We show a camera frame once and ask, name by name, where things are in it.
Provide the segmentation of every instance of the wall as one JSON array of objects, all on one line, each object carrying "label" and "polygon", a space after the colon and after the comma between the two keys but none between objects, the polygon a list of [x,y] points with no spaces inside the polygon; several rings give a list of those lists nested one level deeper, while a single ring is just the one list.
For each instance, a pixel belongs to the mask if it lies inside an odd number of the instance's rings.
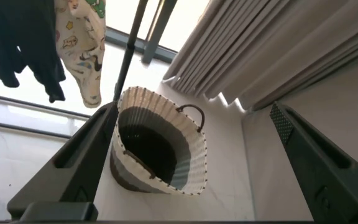
[{"label": "wall", "polygon": [[[358,162],[358,66],[283,102]],[[256,220],[312,220],[291,165],[269,118],[271,106],[247,115],[244,141]]]}]

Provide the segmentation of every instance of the curtain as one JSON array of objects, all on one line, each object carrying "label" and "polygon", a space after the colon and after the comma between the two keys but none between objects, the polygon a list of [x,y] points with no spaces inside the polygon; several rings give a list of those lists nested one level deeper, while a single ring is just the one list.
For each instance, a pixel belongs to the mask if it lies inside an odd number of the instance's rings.
[{"label": "curtain", "polygon": [[358,63],[358,0],[212,0],[163,79],[257,110]]}]

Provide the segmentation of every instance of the tile floor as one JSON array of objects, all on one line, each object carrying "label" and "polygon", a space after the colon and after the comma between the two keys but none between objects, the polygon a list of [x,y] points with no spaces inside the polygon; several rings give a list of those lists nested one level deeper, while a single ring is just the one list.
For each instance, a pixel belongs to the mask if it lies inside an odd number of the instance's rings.
[{"label": "tile floor", "polygon": [[[101,92],[107,103],[114,91],[124,51],[106,47]],[[206,113],[205,133],[208,144],[208,186],[196,198],[140,194],[121,188],[103,170],[95,204],[100,220],[253,220],[254,211],[249,187],[241,116],[236,107],[224,106],[220,98],[211,101],[194,99],[171,90],[160,82],[168,65],[154,60],[149,66],[134,55],[124,89],[140,85],[156,91],[178,104],[194,103]],[[97,109],[85,108],[76,82],[67,72],[62,82],[67,100],[50,104],[43,87],[30,70],[18,75],[19,88],[6,88],[0,81],[0,95],[54,106],[64,110],[92,114]],[[187,113],[199,119],[196,111]],[[85,122],[54,114],[0,103],[0,122],[73,134]],[[46,138],[23,132],[0,129],[0,220],[10,219],[6,204],[10,198],[56,153],[65,139]]]}]

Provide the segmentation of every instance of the curtain fold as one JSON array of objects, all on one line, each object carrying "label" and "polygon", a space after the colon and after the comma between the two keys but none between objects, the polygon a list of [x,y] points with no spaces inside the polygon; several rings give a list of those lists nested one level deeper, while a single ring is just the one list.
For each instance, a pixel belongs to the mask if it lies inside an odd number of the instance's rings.
[{"label": "curtain fold", "polygon": [[358,63],[358,0],[212,0],[164,79],[257,110]]}]

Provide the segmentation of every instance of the basket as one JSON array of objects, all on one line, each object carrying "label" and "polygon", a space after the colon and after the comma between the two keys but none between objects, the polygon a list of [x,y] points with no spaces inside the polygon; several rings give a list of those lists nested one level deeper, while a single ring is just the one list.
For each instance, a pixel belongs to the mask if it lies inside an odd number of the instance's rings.
[{"label": "basket", "polygon": [[[201,113],[197,126],[186,107]],[[204,113],[177,106],[146,88],[130,87],[118,103],[112,136],[111,173],[127,190],[199,195],[206,186]]]}]

